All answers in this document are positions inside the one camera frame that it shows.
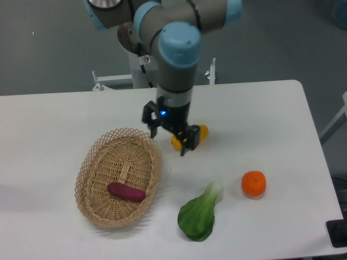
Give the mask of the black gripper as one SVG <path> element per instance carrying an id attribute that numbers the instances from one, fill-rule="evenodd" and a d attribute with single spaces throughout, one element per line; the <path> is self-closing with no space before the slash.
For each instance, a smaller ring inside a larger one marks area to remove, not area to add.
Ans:
<path id="1" fill-rule="evenodd" d="M 149 101 L 143 108 L 142 122 L 150 130 L 150 138 L 157 135 L 157 128 L 163 127 L 172 133 L 181 144 L 183 157 L 187 151 L 193 151 L 200 143 L 200 126 L 188 126 L 190 102 L 184 106 L 171 107 L 165 104 L 165 97 L 159 96 L 157 102 Z"/>

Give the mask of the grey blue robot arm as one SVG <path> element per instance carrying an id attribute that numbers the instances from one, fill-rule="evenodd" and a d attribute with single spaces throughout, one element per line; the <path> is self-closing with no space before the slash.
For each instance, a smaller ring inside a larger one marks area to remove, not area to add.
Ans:
<path id="1" fill-rule="evenodd" d="M 151 136 L 162 127 L 181 143 L 181 152 L 200 143 L 200 128 L 187 122 L 201 36 L 221 29 L 242 14 L 241 1 L 185 1 L 164 7 L 161 1 L 85 1 L 97 28 L 131 22 L 145 51 L 158 64 L 157 97 L 143 109 Z"/>

